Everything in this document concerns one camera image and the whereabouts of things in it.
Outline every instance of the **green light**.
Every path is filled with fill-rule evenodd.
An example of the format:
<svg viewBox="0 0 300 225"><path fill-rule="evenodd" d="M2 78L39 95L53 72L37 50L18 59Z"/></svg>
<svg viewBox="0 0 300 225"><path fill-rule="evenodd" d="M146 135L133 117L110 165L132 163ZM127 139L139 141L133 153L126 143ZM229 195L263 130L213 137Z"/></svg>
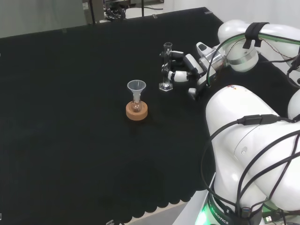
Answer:
<svg viewBox="0 0 300 225"><path fill-rule="evenodd" d="M206 223L205 211L199 213L195 225L204 225Z"/></svg>

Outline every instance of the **clear plastic funnel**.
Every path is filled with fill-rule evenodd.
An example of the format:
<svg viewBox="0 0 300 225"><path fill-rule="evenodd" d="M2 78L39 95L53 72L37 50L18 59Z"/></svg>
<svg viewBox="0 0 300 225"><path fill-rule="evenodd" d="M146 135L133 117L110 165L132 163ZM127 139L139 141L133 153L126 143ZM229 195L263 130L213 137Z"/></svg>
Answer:
<svg viewBox="0 0 300 225"><path fill-rule="evenodd" d="M141 103L141 92L145 89L146 83L140 80L133 80L127 84L127 87L133 93L133 101L131 103L131 109L138 113L143 109L143 105Z"/></svg>

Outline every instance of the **black cloth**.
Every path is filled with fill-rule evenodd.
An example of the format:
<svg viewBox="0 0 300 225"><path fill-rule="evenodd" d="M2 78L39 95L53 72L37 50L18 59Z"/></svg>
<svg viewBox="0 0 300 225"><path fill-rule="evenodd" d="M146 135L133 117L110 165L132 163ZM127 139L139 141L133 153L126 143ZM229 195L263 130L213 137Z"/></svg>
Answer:
<svg viewBox="0 0 300 225"><path fill-rule="evenodd" d="M160 52L196 56L218 44L222 22L206 8L0 40L0 213L4 225L127 222L188 201L204 187L198 162L209 134L205 106L241 84L286 116L295 90L272 65L226 68L199 102L193 83L161 92ZM127 83L141 79L149 115L130 121ZM212 153L205 160L209 181Z"/></svg>

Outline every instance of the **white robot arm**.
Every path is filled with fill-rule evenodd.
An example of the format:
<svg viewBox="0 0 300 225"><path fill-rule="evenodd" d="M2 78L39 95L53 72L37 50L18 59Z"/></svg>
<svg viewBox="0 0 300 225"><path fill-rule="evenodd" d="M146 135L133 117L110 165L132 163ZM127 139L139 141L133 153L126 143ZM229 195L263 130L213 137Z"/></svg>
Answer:
<svg viewBox="0 0 300 225"><path fill-rule="evenodd" d="M222 43L230 37L245 33L249 25L249 23L240 20L224 23L218 32L220 42ZM285 25L266 24L262 28L261 33L300 40L300 30ZM276 41L275 38L264 38L263 35L261 35L261 39L265 39L272 44L285 60L296 57L299 54L299 45L294 45L292 41L288 43L287 40L286 43L282 43ZM252 42L249 49L244 49L245 41L245 37L240 37L234 42L224 44L216 53L218 45L210 49L203 43L198 43L197 50L201 55L199 59L201 67L208 69L209 64L212 62L209 71L210 76L214 76L216 71L224 64L239 72L252 69L258 61L258 54L254 42ZM287 62L287 64L295 67L292 65L292 61ZM199 86L206 85L206 76L202 76L197 84ZM191 95L197 94L195 89L190 89L189 92ZM289 103L288 116L290 119L300 115L299 102L300 90L294 94ZM206 107L206 120L210 135L222 126L239 118L262 114L278 116L258 96L238 85L230 85L221 89L210 99ZM236 124L221 132L212 141L216 161L215 193L224 199L236 203L241 175L251 160L270 143L295 131L300 132L300 122L289 123L280 121L268 125L256 124L251 126ZM296 136L291 136L261 155L247 172L242 187L262 170L290 156L293 147L296 145L295 140ZM295 149L295 153L299 151L300 147L298 146ZM240 199L240 207L251 208L251 206L269 197L285 166L286 163L256 179ZM300 157L290 162L271 200L283 210L300 210ZM236 210L234 206L228 203L223 202L223 204L230 207L233 211ZM253 208L253 211L260 207L261 204L257 205ZM213 217L210 219L213 221L213 224L219 223Z"/></svg>
<svg viewBox="0 0 300 225"><path fill-rule="evenodd" d="M241 20L231 20L222 24L218 31L218 38L220 43L227 40L230 37L236 36L238 34L245 33L246 29L250 23L241 21ZM260 39L265 40L268 44L274 46L276 50L282 55L283 59L289 60L299 54L299 45L291 44L292 41L286 41L285 43L279 42L274 37L283 37L287 39L296 39L300 40L300 30L294 27L279 25L279 24L266 24L261 29L261 33L270 35L264 36L260 35ZM215 51L219 45L213 47L212 49L206 46L204 43L197 43L196 48L201 56L199 59L199 64L204 69L208 69L210 60L213 55L214 59L212 61L209 76L213 77L223 66L231 66L235 71L238 72L246 72L252 69L257 61L258 54L254 46L254 41L249 49L244 49L243 46L245 44L245 37L241 36L240 38L236 38L234 41L223 45L216 54ZM292 66L292 60L286 62L289 66ZM206 76L202 76L198 81L198 87L205 86ZM196 89L190 89L189 94L196 98L198 95L198 91Z"/></svg>

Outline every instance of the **funnel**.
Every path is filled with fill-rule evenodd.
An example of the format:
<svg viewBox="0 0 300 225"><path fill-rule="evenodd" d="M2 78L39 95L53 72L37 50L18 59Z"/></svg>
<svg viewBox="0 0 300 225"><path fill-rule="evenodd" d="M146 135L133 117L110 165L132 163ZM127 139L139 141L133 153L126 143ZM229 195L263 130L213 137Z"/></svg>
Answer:
<svg viewBox="0 0 300 225"><path fill-rule="evenodd" d="M140 80L133 80L127 84L133 93L133 101L126 106L126 115L131 120L143 120L148 114L146 103L141 101L141 92L145 89L146 83Z"/></svg>

